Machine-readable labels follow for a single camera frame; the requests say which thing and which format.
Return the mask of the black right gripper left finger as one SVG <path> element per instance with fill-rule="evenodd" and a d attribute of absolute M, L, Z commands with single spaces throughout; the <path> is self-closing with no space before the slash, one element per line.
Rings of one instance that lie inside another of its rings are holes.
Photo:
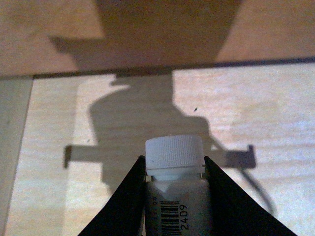
<path fill-rule="evenodd" d="M 139 156 L 103 209 L 79 235 L 143 235 L 145 186 L 145 157 Z"/>

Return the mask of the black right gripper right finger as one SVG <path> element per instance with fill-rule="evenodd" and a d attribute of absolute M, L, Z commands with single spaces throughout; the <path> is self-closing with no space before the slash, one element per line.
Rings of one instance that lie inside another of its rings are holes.
<path fill-rule="evenodd" d="M 210 188 L 213 235 L 294 236 L 292 230 L 262 208 L 208 156 L 204 157 Z"/>

